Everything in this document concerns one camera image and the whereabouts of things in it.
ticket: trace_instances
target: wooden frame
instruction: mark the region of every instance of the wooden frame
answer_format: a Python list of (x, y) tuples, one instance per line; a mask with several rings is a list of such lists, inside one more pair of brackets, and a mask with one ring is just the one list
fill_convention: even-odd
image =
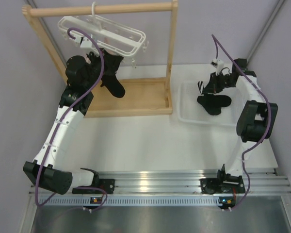
[[(159, 3), (97, 5), (95, 14), (119, 14), (136, 12), (170, 11), (170, 38), (168, 46), (166, 77), (121, 80), (126, 93), (121, 99), (114, 98), (106, 88), (94, 88), (92, 101), (86, 117), (119, 117), (165, 115), (173, 111), (170, 94), (170, 75), (176, 36), (178, 0)], [(65, 65), (42, 27), (39, 17), (91, 15), (91, 6), (62, 8), (31, 8), (24, 5), (22, 13), (48, 51), (60, 75), (66, 81)]]

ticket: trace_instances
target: clear plastic tray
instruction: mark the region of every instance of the clear plastic tray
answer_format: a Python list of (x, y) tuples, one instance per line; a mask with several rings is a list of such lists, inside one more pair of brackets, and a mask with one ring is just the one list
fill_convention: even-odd
[(232, 103), (230, 106), (222, 108), (220, 115), (211, 116), (197, 102), (197, 97), (201, 95), (197, 82), (184, 81), (179, 88), (177, 105), (179, 120), (187, 123), (235, 127), (244, 107), (241, 92), (235, 87), (225, 88), (219, 95), (231, 97)]

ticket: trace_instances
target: metal floor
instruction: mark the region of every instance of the metal floor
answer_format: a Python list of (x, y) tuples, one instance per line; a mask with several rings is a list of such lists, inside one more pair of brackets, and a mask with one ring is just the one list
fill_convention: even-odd
[(281, 197), (248, 197), (241, 208), (106, 207), (92, 214), (68, 206), (41, 208), (31, 233), (290, 233)]

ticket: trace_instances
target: cable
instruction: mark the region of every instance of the cable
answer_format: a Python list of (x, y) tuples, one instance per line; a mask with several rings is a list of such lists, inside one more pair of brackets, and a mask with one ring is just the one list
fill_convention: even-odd
[(228, 67), (224, 67), (221, 71), (220, 74), (222, 73), (223, 70), (228, 69), (228, 72), (231, 73), (231, 70)]
[(232, 188), (232, 190), (233, 190), (233, 199), (236, 200), (236, 195), (237, 195), (236, 194), (236, 189), (235, 188)]
[[(94, 212), (94, 211), (97, 211), (97, 210), (99, 210), (99, 209), (101, 209), (102, 206), (104, 205), (104, 203), (107, 201), (108, 194), (107, 194), (107, 192), (106, 192), (105, 190), (103, 190), (103, 189), (101, 189), (101, 188), (94, 188), (94, 187), (77, 187), (77, 189), (92, 189), (92, 190), (97, 190), (97, 191), (101, 192), (101, 193), (103, 194), (103, 196), (104, 196), (104, 195), (106, 196), (106, 198), (105, 198), (105, 199), (100, 203), (100, 205), (99, 205), (97, 208), (89, 210), (90, 213), (91, 213), (91, 212)], [(49, 222), (47, 225), (44, 225), (44, 226), (43, 226), (43, 224), (41, 223), (41, 219), (40, 219), (40, 217), (38, 216), (38, 223), (39, 223), (39, 225), (40, 225), (40, 227), (41, 227), (42, 229), (45, 229), (45, 228), (49, 227), (50, 225), (52, 225), (52, 224), (53, 224), (57, 219), (59, 219), (61, 216), (65, 215), (66, 213), (68, 213), (68, 212), (70, 212), (70, 211), (72, 211), (72, 210), (78, 210), (78, 209), (84, 209), (84, 207), (77, 206), (77, 207), (69, 208), (69, 209), (67, 209), (66, 211), (62, 212), (61, 214), (57, 215), (57, 216), (56, 216), (56, 217), (55, 217), (51, 222)]]
[(218, 59), (218, 56), (219, 56), (218, 45), (217, 45), (217, 43), (215, 41), (214, 41), (214, 44), (215, 44), (215, 50), (216, 50), (216, 56), (215, 56), (215, 58)]
[[(69, 28), (67, 30), (67, 33), (68, 33), (68, 36), (70, 36), (72, 39), (75, 39), (75, 37), (73, 35), (70, 34), (71, 31), (77, 31), (79, 33), (82, 33), (84, 36), (86, 36), (92, 43), (93, 45), (95, 46), (95, 48), (97, 49), (98, 53), (99, 53), (99, 56), (100, 56), (100, 60), (101, 60), (101, 71), (100, 71), (100, 74), (99, 74), (99, 77), (98, 79), (96, 80), (96, 82), (91, 86), (91, 88), (89, 88), (83, 95), (81, 95), (76, 101), (73, 102), (72, 105), (70, 105), (67, 110), (64, 112), (64, 114), (62, 115), (62, 117), (59, 119), (59, 123), (57, 123), (56, 127), (55, 127), (55, 130), (49, 140), (49, 144), (51, 145), (52, 142), (54, 141), (54, 138), (56, 136), (56, 133), (60, 127), (60, 122), (63, 121), (63, 119), (65, 118), (65, 116), (67, 115), (67, 113), (78, 103), (80, 102), (85, 96), (88, 95), (88, 93), (90, 93), (94, 87), (99, 83), (99, 81), (101, 80), (102, 78), (102, 75), (103, 75), (103, 72), (104, 72), (104, 59), (103, 59), (103, 54), (102, 52), (100, 51), (100, 48), (98, 46), (98, 44), (91, 38), (91, 36), (89, 34), (87, 34), (86, 32), (84, 32), (83, 30), (81, 29), (78, 29), (78, 28)], [(43, 205), (45, 205), (56, 193), (53, 193), (52, 195), (50, 195), (43, 203), (39, 203), (39, 200), (38, 200), (38, 191), (39, 191), (39, 182), (40, 182), (40, 177), (41, 177), (41, 172), (42, 172), (42, 168), (44, 166), (44, 163), (48, 157), (48, 154), (49, 154), (49, 150), (50, 150), (50, 145), (48, 145), (46, 151), (45, 151), (45, 154), (43, 156), (43, 159), (42, 159), (42, 162), (41, 162), (41, 165), (39, 167), (39, 170), (38, 170), (38, 174), (37, 174), (37, 179), (36, 179), (36, 182), (35, 182), (35, 188), (34, 188), (34, 201), (35, 201), (35, 204), (38, 206), (38, 207), (41, 207)]]
[(231, 62), (233, 63), (233, 65), (236, 67), (236, 69), (240, 72), (240, 74), (242, 76), (244, 76), (252, 85), (253, 87), (257, 90), (257, 92), (265, 99), (265, 102), (266, 102), (266, 106), (267, 106), (267, 111), (268, 111), (268, 119), (267, 119), (267, 125), (266, 125), (266, 130), (263, 134), (263, 136), (261, 137), (261, 139), (254, 145), (252, 146), (251, 148), (245, 150), (243, 153), (242, 153), (242, 169), (244, 171), (244, 173), (246, 174), (247, 178), (248, 178), (248, 187), (247, 187), (247, 190), (245, 192), (245, 194), (243, 195), (243, 197), (241, 198), (241, 200), (232, 208), (232, 209), (235, 209), (237, 206), (239, 206), (243, 200), (247, 197), (248, 193), (249, 193), (249, 190), (250, 190), (250, 187), (251, 187), (251, 180), (250, 180), (250, 176), (248, 174), (248, 172), (246, 171), (246, 168), (245, 168), (245, 164), (244, 164), (244, 155), (250, 151), (252, 151), (253, 149), (255, 149), (259, 144), (262, 143), (262, 141), (266, 138), (266, 135), (270, 129), (270, 126), (271, 126), (271, 106), (270, 106), (270, 103), (268, 101), (268, 99), (266, 98), (266, 96), (263, 94), (263, 92), (261, 92), (261, 90), (259, 90), (259, 88), (257, 87), (257, 85), (255, 85), (249, 78), (248, 76), (242, 71), (242, 69), (237, 65), (237, 63), (233, 60), (233, 58), (228, 54), (228, 52), (224, 49), (224, 47), (221, 45), (221, 43), (219, 42), (219, 40), (212, 34), (211, 35), (213, 40), (214, 40), (214, 43), (215, 43), (215, 46), (216, 48), (218, 48), (218, 45), (220, 46), (220, 48), (222, 49), (222, 51), (226, 54), (226, 56), (231, 60)]

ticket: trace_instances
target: wall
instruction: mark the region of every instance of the wall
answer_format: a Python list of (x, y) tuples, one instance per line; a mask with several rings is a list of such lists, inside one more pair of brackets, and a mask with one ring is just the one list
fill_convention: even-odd
[[(97, 0), (97, 5), (161, 2), (169, 0)], [(35, 0), (38, 7), (88, 6), (92, 0)], [(209, 63), (215, 56), (211, 34), (222, 41), (232, 57), (246, 57), (277, 0), (179, 0), (174, 64)], [(146, 53), (136, 56), (137, 65), (165, 65), (169, 40), (169, 12), (104, 15), (145, 32)], [(46, 23), (66, 59), (80, 53), (58, 32), (60, 17)]]
[(54, 120), (64, 82), (21, 13), (23, 1), (0, 0), (0, 232), (15, 233), (32, 161)]
[(278, 104), (271, 143), (291, 183), (291, 0), (279, 12), (250, 67), (269, 100)]

